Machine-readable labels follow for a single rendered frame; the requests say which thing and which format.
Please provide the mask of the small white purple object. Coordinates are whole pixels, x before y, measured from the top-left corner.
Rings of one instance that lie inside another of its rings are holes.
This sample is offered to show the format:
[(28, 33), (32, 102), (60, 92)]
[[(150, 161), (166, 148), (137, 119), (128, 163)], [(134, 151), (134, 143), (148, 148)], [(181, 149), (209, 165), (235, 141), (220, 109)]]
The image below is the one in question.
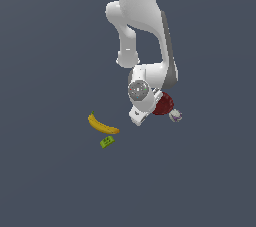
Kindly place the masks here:
[(177, 109), (173, 109), (170, 111), (169, 117), (173, 122), (179, 122), (182, 119), (182, 113)]

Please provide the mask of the dark red round object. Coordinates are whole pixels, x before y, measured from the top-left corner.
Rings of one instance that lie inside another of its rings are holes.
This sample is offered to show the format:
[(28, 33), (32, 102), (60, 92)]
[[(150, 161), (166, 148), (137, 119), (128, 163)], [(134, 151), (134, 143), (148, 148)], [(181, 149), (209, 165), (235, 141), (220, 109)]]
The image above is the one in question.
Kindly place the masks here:
[(154, 115), (168, 114), (174, 107), (173, 99), (165, 92), (162, 93), (161, 99), (156, 104), (156, 108), (153, 111)]

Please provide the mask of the yellow banana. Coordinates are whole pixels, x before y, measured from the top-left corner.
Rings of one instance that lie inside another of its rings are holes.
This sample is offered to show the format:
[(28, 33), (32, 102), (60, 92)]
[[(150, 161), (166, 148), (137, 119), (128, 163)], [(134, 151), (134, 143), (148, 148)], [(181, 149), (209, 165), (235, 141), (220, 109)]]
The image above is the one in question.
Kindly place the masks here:
[(120, 130), (118, 128), (115, 128), (115, 127), (110, 127), (108, 125), (105, 125), (101, 122), (99, 122), (95, 116), (94, 116), (94, 113), (91, 113), (89, 116), (88, 116), (88, 121), (89, 121), (89, 124), (94, 128), (96, 129), (97, 131), (100, 131), (102, 133), (105, 133), (105, 134), (118, 134), (120, 132)]

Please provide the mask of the small green block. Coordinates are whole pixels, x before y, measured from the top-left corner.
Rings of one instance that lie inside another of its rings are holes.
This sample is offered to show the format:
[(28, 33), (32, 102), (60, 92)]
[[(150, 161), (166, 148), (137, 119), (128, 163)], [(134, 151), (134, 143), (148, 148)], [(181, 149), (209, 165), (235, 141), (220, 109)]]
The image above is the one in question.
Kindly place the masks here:
[(114, 138), (112, 136), (107, 136), (106, 138), (104, 138), (101, 142), (100, 145), (102, 148), (106, 148), (107, 146), (109, 146), (110, 144), (112, 144), (114, 142)]

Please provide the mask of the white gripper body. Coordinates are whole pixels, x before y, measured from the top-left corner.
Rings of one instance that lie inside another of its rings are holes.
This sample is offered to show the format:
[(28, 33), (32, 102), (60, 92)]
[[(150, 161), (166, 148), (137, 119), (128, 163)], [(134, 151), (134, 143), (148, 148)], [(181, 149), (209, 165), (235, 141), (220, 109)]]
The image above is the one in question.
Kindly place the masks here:
[(163, 92), (159, 88), (155, 88), (149, 90), (149, 94), (142, 101), (133, 101), (133, 106), (129, 112), (131, 121), (140, 126), (147, 116), (155, 110), (162, 96)]

